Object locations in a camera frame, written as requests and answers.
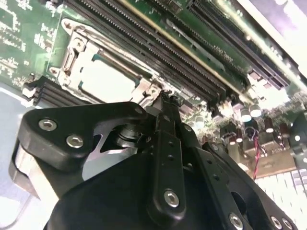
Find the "white surface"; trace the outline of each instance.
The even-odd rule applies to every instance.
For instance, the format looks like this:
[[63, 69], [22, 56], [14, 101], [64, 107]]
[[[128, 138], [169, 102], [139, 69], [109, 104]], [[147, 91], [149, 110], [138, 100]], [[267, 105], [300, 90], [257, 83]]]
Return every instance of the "white surface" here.
[[106, 103], [129, 101], [135, 83], [116, 69], [95, 60], [82, 71], [82, 89]]

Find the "capacitor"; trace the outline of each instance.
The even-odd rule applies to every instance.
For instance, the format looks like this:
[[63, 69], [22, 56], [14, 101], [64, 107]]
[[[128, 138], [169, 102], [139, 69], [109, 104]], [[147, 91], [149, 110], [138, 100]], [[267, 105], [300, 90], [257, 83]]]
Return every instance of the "capacitor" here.
[[198, 116], [195, 120], [196, 128], [204, 128], [205, 119], [203, 116]]
[[241, 121], [248, 122], [251, 120], [250, 112], [247, 108], [241, 109]]
[[241, 143], [243, 141], [242, 130], [240, 128], [236, 129], [236, 142]]
[[290, 137], [289, 128], [288, 128], [288, 125], [286, 123], [279, 124], [279, 131], [280, 131], [283, 138], [289, 138]]
[[274, 132], [274, 126], [273, 126], [273, 122], [272, 122], [272, 119], [270, 117], [266, 117], [264, 119], [264, 128], [265, 128], [265, 131], [267, 133], [272, 133]]
[[259, 105], [257, 104], [253, 104], [250, 108], [249, 108], [249, 111], [250, 111], [250, 115], [251, 117], [260, 117], [261, 116], [261, 109], [259, 107]]
[[230, 145], [235, 145], [236, 144], [236, 137], [235, 136], [232, 136], [229, 138], [229, 144]]

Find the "hex bolt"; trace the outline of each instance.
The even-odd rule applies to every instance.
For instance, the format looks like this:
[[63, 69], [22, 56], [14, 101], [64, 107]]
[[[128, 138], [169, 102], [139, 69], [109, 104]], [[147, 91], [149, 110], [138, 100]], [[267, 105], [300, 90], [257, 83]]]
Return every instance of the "hex bolt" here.
[[188, 131], [188, 132], [191, 132], [192, 131], [192, 128], [188, 125], [184, 125], [184, 128]]
[[283, 228], [282, 224], [279, 222], [279, 220], [276, 217], [271, 216], [271, 220], [273, 221], [275, 228], [279, 230]]
[[290, 230], [293, 229], [292, 225], [290, 224], [290, 222], [287, 219], [282, 218], [282, 220], [283, 220], [283, 223], [288, 227], [288, 229], [290, 229]]
[[170, 205], [171, 207], [178, 207], [179, 205], [179, 198], [176, 195], [176, 193], [174, 193], [171, 190], [166, 190], [164, 192], [164, 199], [167, 202], [168, 205]]
[[83, 139], [78, 135], [70, 135], [66, 138], [66, 143], [75, 149], [81, 148], [83, 146]]
[[229, 220], [237, 230], [243, 230], [243, 223], [235, 213], [229, 214]]
[[38, 122], [38, 126], [45, 131], [53, 131], [57, 128], [57, 123], [50, 119], [42, 119]]

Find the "electrolytic capacitor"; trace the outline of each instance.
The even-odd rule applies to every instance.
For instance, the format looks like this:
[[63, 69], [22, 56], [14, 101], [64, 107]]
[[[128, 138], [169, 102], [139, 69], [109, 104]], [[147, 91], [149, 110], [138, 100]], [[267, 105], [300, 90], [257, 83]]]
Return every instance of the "electrolytic capacitor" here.
[[241, 121], [248, 122], [251, 120], [249, 109], [243, 108], [241, 109]]
[[266, 117], [264, 119], [264, 128], [265, 128], [265, 131], [267, 133], [272, 133], [274, 132], [274, 126], [273, 126], [273, 122], [272, 122], [272, 119], [270, 117]]
[[283, 138], [289, 138], [290, 137], [289, 128], [288, 128], [288, 125], [286, 123], [279, 124], [279, 131], [280, 131]]
[[236, 144], [236, 137], [230, 137], [229, 138], [229, 144], [230, 145], [235, 145]]
[[236, 129], [236, 142], [241, 143], [243, 141], [242, 130], [240, 128]]
[[254, 104], [249, 108], [251, 117], [259, 117], [261, 116], [261, 109], [259, 105]]

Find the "black plastic bracket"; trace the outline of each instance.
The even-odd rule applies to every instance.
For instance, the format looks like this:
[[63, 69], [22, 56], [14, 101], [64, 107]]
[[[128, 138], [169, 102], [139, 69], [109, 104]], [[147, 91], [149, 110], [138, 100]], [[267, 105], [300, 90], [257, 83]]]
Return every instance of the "black plastic bracket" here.
[[[84, 105], [32, 110], [23, 116], [18, 133], [22, 148], [54, 168], [71, 172], [83, 166], [93, 148], [94, 135], [102, 134], [105, 141], [117, 126], [145, 120], [147, 113], [132, 102]], [[39, 121], [49, 119], [56, 129], [46, 131]], [[78, 135], [80, 148], [72, 148], [67, 137]]]
[[156, 224], [169, 227], [184, 218], [186, 196], [181, 143], [175, 136], [173, 119], [173, 108], [178, 111], [178, 107], [170, 103], [163, 93], [158, 100], [161, 113], [156, 120], [153, 141], [153, 185], [147, 210]]

